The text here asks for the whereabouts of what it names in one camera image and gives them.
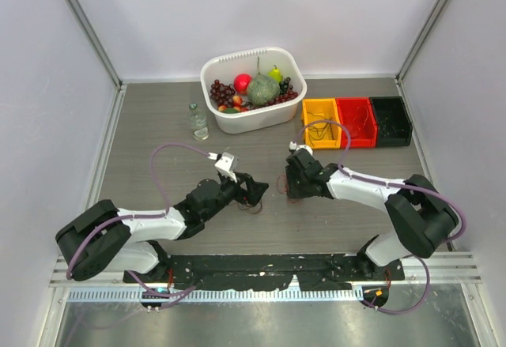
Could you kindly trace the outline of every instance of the storage bin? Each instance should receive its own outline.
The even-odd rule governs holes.
[[[336,98],[341,124],[351,135],[351,148],[374,148],[378,128],[369,98]],[[341,134],[341,148],[346,147],[348,138]]]
[[[413,125],[400,96],[370,97],[378,127],[376,147],[401,147],[411,143]]]
[[[258,57],[260,57],[260,73],[268,74],[274,65],[277,66],[284,77],[292,78],[290,83],[293,85],[293,91],[298,92],[299,96],[295,100],[289,100],[283,104],[275,104],[239,114],[219,112],[217,105],[210,99],[209,93],[214,80],[220,80],[228,85],[232,84],[234,78],[241,73],[255,77]],[[228,134],[240,134],[288,122],[295,115],[299,102],[302,101],[308,90],[306,81],[303,79],[293,56],[278,47],[252,49],[213,58],[202,68],[200,81],[207,107],[215,116],[218,126]]]
[[[340,123],[334,98],[303,100],[301,118],[304,125],[322,119]],[[304,130],[304,142],[313,149],[337,149],[341,147],[341,132],[334,124],[317,123]]]

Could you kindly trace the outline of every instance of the bottle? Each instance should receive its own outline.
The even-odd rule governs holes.
[[[191,133],[196,140],[206,140],[209,137],[206,113],[197,104],[190,104]]]

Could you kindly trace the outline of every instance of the gray wooden tabletop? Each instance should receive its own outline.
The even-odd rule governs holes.
[[[393,79],[308,80],[309,98],[395,96]],[[225,150],[239,157],[238,172],[270,184],[257,215],[229,206],[188,240],[162,243],[169,253],[268,254],[356,252],[378,233],[392,230],[380,211],[348,201],[306,198],[287,200],[276,189],[285,171],[288,143],[301,128],[300,108],[293,120],[246,134],[225,134],[208,113],[210,136],[192,138],[188,104],[206,108],[198,82],[128,85],[119,118],[101,198],[126,209],[162,209],[164,202],[151,181],[149,157],[159,145],[182,142],[205,151]],[[336,162],[340,150],[318,150],[322,165]],[[387,178],[422,173],[414,145],[392,149],[352,149],[345,165]],[[217,179],[213,162],[186,149],[171,148],[156,158],[155,167],[172,203],[184,199],[202,179]]]

